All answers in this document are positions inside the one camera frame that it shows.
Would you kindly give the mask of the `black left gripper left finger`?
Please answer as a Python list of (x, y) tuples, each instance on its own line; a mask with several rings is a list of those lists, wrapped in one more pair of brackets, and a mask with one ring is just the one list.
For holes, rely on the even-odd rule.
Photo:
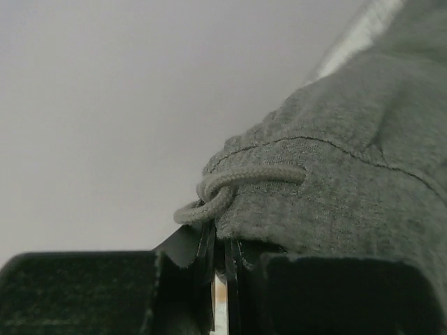
[(210, 223), (150, 251), (22, 253), (1, 269), (2, 334), (209, 334)]

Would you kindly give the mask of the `grey drawstring cloth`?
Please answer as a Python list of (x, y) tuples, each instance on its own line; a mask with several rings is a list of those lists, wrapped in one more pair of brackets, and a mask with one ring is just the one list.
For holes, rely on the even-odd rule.
[(366, 50), (230, 138), (175, 213), (301, 253), (446, 256), (446, 2), (407, 1)]

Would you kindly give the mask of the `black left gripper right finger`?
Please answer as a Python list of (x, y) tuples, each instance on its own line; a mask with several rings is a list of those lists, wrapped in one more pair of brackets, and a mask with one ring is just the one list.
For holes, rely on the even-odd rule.
[(402, 259), (225, 243), (230, 334), (445, 334), (422, 271)]

